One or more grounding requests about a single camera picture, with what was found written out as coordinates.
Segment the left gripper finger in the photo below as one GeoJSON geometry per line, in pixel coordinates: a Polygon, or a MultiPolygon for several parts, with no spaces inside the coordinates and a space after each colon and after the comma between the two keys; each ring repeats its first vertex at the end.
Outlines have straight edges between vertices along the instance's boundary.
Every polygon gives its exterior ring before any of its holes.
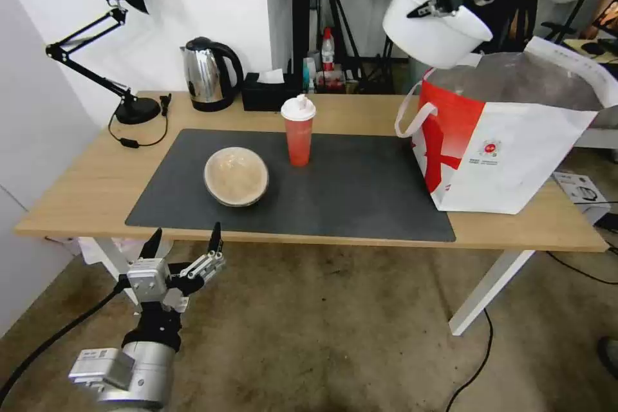
{"type": "Polygon", "coordinates": [[[140,253],[139,260],[143,259],[156,259],[160,242],[162,240],[162,229],[159,227],[154,234],[144,243],[140,253]]]}
{"type": "Polygon", "coordinates": [[[224,265],[221,223],[216,222],[208,243],[207,253],[181,271],[182,294],[193,294],[203,288],[224,265]]]}

